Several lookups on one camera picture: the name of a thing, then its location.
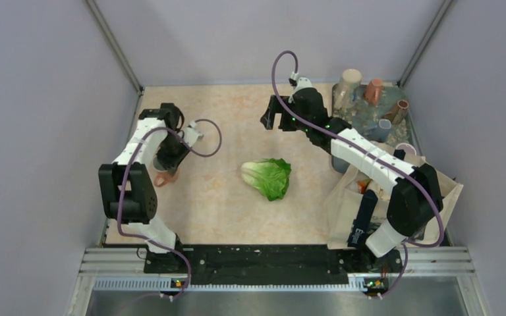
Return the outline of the blue grey mug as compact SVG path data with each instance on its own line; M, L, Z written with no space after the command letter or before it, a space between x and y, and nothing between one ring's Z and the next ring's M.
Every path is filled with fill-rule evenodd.
M375 124L367 127L364 135L371 141L384 143L387 141L392 126L390 120L381 118Z

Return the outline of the cream tall mug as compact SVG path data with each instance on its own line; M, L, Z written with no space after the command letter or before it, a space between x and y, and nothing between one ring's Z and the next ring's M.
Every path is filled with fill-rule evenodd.
M339 83L333 93L333 109L349 109L354 107L357 89L362 81L362 73L353 68L343 71Z

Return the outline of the brown patterned mug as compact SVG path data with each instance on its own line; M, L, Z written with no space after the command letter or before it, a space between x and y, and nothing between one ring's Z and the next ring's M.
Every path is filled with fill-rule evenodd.
M390 110L384 114L383 119L387 119L392 125L399 125L407 116L409 110L409 102L405 99L398 100Z

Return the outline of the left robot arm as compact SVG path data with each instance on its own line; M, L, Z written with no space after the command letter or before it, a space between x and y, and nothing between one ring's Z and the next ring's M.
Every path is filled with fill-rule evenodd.
M145 109L122 153L98 170L105 216L119 224L122 236L146 243L146 260L169 272L182 269L181 242L157 212L156 190L176 181L188 155L180 139L186 134L184 115L173 103Z

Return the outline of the large pink mug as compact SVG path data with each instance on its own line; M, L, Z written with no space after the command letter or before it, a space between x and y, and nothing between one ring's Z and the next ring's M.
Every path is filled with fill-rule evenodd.
M156 188L161 188L167 184L174 183L179 178L179 171L170 173L169 171L158 172L153 180L153 185Z

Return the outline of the terracotta pink mug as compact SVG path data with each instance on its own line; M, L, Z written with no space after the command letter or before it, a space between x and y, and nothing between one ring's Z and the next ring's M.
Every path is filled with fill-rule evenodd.
M383 90L383 80L374 78L368 82L363 94L365 102L370 105L377 105Z

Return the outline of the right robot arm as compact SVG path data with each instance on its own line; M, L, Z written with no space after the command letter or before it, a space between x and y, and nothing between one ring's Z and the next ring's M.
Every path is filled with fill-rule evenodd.
M390 196L386 219L366 240L360 263L368 271L386 264L386 253L420 231L443 208L436 170L429 164L410 164L377 147L347 121L328 115L321 93L302 88L291 97L273 94L260 122L273 129L301 131L315 146L348 162L369 176Z

